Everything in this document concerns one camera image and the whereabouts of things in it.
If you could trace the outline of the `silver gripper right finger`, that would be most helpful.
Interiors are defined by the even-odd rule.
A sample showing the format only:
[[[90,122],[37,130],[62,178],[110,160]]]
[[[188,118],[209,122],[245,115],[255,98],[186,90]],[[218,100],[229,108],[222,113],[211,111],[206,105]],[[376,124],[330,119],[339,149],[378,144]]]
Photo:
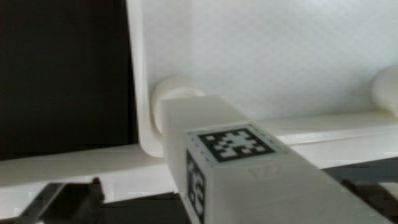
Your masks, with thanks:
[[[398,224],[398,185],[387,187],[378,182],[353,182],[348,179],[341,181],[341,185],[387,220]]]

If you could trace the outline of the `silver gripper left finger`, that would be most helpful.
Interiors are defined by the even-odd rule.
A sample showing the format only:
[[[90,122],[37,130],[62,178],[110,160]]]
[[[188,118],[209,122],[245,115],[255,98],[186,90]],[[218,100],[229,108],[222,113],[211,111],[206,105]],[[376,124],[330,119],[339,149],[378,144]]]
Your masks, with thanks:
[[[88,183],[49,183],[14,224],[104,224],[103,187],[97,178]]]

